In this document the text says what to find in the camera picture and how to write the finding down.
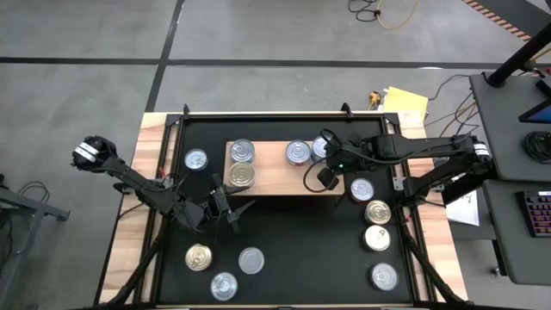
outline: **black table surface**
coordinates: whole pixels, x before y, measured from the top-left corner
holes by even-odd
[[[547,100],[536,88],[538,77],[509,77],[501,88],[482,75],[470,77],[489,148],[499,178],[507,181],[551,182],[551,165],[540,164],[522,148],[533,131],[551,131],[551,124],[520,122],[518,116]]]
[[[208,155],[208,167],[190,173],[182,165],[180,174],[188,175],[185,192],[205,195],[209,176],[222,173],[226,141],[312,140],[320,129],[328,127],[346,140],[351,133],[365,136],[381,133],[380,121],[198,121],[186,125],[183,154],[199,147]],[[393,200],[389,169],[358,176],[346,176],[345,184],[365,176],[375,186],[375,198]],[[171,223],[164,247],[160,304],[171,305],[299,305],[299,304],[396,304],[412,301],[409,270],[406,268],[398,227],[390,222],[384,227],[391,235],[390,247],[383,252],[368,250],[362,234],[368,223],[362,217],[364,206],[345,196],[325,197],[256,197],[257,202],[245,211],[235,236],[222,220],[205,233],[192,234]],[[249,201],[233,197],[233,208]],[[188,248],[200,242],[209,246],[213,264],[202,272],[187,268],[184,257]],[[246,247],[256,246],[265,256],[258,274],[248,276],[238,266],[238,255]],[[390,292],[373,287],[368,271],[377,263],[391,264],[399,274],[399,284]],[[210,282],[221,272],[229,271],[238,280],[237,294],[227,302],[213,298]]]
[[[451,220],[449,222],[449,228],[451,229],[454,239],[494,240],[496,238],[496,234],[493,231],[492,218],[488,211],[482,189],[476,189],[476,201],[478,202],[479,225],[473,226]]]
[[[488,210],[510,279],[517,284],[551,285],[551,238],[532,238],[515,193],[551,190],[551,183],[484,181]]]

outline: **concrete floor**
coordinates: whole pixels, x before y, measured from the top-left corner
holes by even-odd
[[[175,4],[0,0],[0,57],[158,58]],[[399,22],[411,6],[387,0],[384,17]],[[187,0],[170,57],[481,63],[503,61],[522,44],[461,0],[421,1],[411,22],[393,32],[357,22],[345,1]],[[129,161],[156,69],[0,65],[0,171],[15,189],[43,181],[50,202],[72,211],[66,223],[44,221],[18,306],[63,309],[93,301],[121,196],[113,179],[71,168],[71,152],[86,135],[100,134]],[[371,90],[395,86],[432,96],[447,77],[477,72],[170,66],[155,110],[180,110],[184,103],[195,111],[333,110],[342,102],[363,109]],[[453,112],[468,93],[465,78],[444,86],[428,121]],[[444,125],[428,127],[427,134],[438,135]],[[484,137],[481,128],[475,133]],[[548,308],[551,289],[485,273],[495,264],[489,244],[462,241],[456,248],[471,300]]]

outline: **silver can lid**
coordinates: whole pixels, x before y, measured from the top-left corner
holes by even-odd
[[[255,275],[264,267],[264,254],[256,247],[248,247],[239,254],[239,268],[247,275]]]
[[[302,140],[291,141],[287,146],[287,159],[296,164],[304,164],[310,158],[310,146]]]
[[[327,141],[325,141],[321,136],[319,136],[318,138],[314,139],[314,141],[312,143],[312,152],[318,158],[325,158],[325,146],[326,145],[327,145]]]
[[[186,167],[191,170],[204,168],[207,164],[207,154],[202,149],[193,149],[186,153],[184,158]]]
[[[390,291],[398,285],[398,273],[388,263],[378,263],[371,269],[371,281],[378,289]]]
[[[255,146],[247,139],[237,139],[232,144],[231,154],[234,162],[251,163],[255,157]]]
[[[229,272],[220,272],[210,282],[210,291],[219,301],[229,301],[238,292],[238,280]]]
[[[373,251],[384,251],[390,246],[390,234],[382,226],[372,225],[363,237],[365,244]]]
[[[352,181],[350,193],[357,202],[366,202],[373,197],[375,189],[370,181],[360,177]]]

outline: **white paper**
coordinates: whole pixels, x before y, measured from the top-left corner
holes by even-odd
[[[479,205],[476,201],[476,191],[446,205],[446,214],[448,220],[479,226]]]

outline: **can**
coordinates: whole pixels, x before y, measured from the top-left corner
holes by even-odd
[[[219,301],[229,301],[238,292],[238,280],[229,272],[220,272],[210,282],[210,292]]]
[[[327,141],[321,136],[313,140],[312,143],[312,160],[323,162],[322,158],[325,158],[325,146],[327,146]]]
[[[255,182],[255,168],[252,164],[242,162],[230,167],[230,183],[236,187],[250,187]]]
[[[233,142],[230,149],[234,163],[251,163],[255,158],[255,146],[247,139],[237,139]]]
[[[391,216],[390,207],[384,201],[370,201],[365,207],[364,216],[371,224],[387,224]]]
[[[255,275],[264,267],[264,254],[256,247],[248,247],[239,254],[239,268],[247,275]]]
[[[398,273],[388,263],[378,263],[371,269],[371,282],[384,291],[391,291],[398,286]]]
[[[202,171],[207,168],[208,158],[202,149],[193,149],[186,153],[183,160],[191,171]]]
[[[375,194],[373,184],[364,178],[357,178],[350,185],[350,193],[352,198],[357,202],[366,202]]]
[[[193,271],[205,270],[212,261],[213,253],[208,246],[195,244],[186,252],[186,265]]]
[[[303,140],[294,140],[287,145],[285,157],[292,165],[303,165],[310,158],[310,146]]]
[[[384,227],[372,225],[363,234],[363,241],[373,251],[384,251],[390,246],[390,234]]]

